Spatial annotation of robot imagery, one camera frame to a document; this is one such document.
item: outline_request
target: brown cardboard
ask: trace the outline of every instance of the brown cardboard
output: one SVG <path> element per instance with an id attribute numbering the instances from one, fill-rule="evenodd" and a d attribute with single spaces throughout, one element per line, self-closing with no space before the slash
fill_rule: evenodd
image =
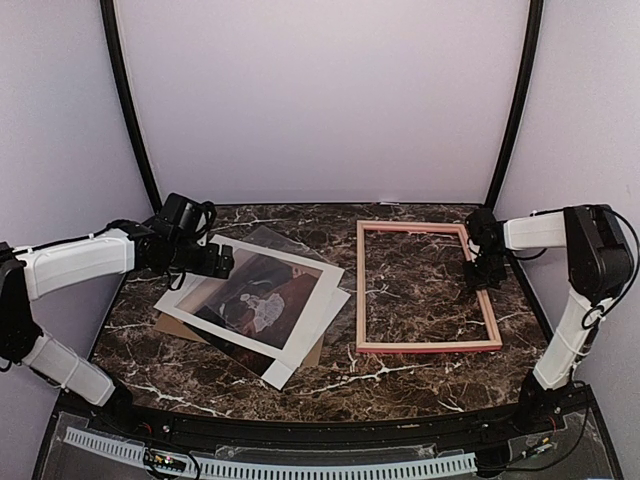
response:
<path id="1" fill-rule="evenodd" d="M 153 329 L 157 332 L 168 333 L 169 335 L 175 335 L 176 337 L 184 338 L 185 340 L 191 340 L 194 342 L 207 343 L 193 330 L 187 327 L 180 320 L 167 315 L 166 313 L 160 314 L 158 321 Z M 320 361 L 320 354 L 322 353 L 322 344 L 324 342 L 324 335 L 322 335 L 316 344 L 313 346 L 309 354 L 302 361 L 304 367 L 315 367 Z"/>

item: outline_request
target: picture frame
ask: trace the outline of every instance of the picture frame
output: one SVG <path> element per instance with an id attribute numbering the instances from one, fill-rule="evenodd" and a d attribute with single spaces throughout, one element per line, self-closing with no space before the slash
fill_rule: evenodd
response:
<path id="1" fill-rule="evenodd" d="M 488 352 L 502 348 L 502 339 L 486 290 L 477 290 L 478 304 L 482 311 L 488 340 L 461 342 L 417 342 L 417 343 L 384 343 L 367 342 L 366 323 L 366 265 L 365 265 L 365 233 L 407 232 L 407 233 L 440 233 L 456 235 L 462 245 L 466 260 L 472 259 L 468 247 L 469 236 L 464 224 L 457 223 L 419 223 L 366 221 L 357 222 L 357 318 L 356 318 L 356 351 L 361 353 L 454 353 L 454 352 Z"/>

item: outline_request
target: lavender wall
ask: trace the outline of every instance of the lavender wall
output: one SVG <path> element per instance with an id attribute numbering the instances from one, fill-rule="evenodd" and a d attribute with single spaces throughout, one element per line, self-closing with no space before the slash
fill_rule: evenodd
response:
<path id="1" fill-rule="evenodd" d="M 150 214 L 99 2 L 0 3 L 0 65 L 0 240 L 37 244 Z M 45 297 L 34 304 L 36 321 L 87 354 L 117 282 Z M 31 478 L 56 397 L 26 368 L 0 375 L 0 478 Z"/>
<path id="2" fill-rule="evenodd" d="M 610 203 L 640 231 L 640 4 L 548 2 L 501 218 Z M 551 322 L 567 299 L 564 252 L 527 266 Z M 579 376 L 590 382 L 626 474 L 640 472 L 640 287 L 610 315 Z"/>
<path id="3" fill-rule="evenodd" d="M 118 2 L 162 194 L 483 201 L 528 3 Z"/>

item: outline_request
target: white cable tray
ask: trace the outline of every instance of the white cable tray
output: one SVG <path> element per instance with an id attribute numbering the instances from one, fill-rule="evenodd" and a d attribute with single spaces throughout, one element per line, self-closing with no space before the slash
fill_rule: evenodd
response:
<path id="1" fill-rule="evenodd" d="M 142 461 L 145 446 L 141 442 L 114 440 L 73 427 L 67 428 L 64 442 L 120 463 L 145 468 Z M 156 467 L 158 471 L 195 478 L 196 469 L 188 456 L 156 448 L 153 450 L 171 453 L 174 458 L 187 464 L 182 473 Z M 194 456 L 200 464 L 202 480 L 423 480 L 477 471 L 474 453 L 413 462 L 336 467 L 261 465 Z"/>

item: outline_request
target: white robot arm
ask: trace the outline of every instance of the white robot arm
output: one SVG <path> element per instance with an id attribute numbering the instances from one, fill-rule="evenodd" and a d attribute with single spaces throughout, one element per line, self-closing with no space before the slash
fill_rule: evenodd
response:
<path id="1" fill-rule="evenodd" d="M 617 217 L 608 205 L 583 205 L 506 222 L 479 209 L 466 220 L 474 255 L 465 264 L 465 277 L 472 288 L 499 286 L 506 278 L 506 255 L 533 248 L 567 249 L 569 299 L 549 347 L 523 384 L 520 423 L 534 404 L 544 403 L 545 395 L 571 382 L 600 323 L 637 276 L 638 265 Z"/>
<path id="2" fill-rule="evenodd" d="M 118 220 L 97 234 L 39 247 L 0 244 L 0 357 L 9 366 L 29 366 L 92 405 L 126 402 L 130 393 L 124 387 L 33 321 L 30 302 L 91 278 L 141 268 L 228 278 L 231 247 L 197 242 L 214 219 L 213 204 L 171 194 L 144 224 Z"/>

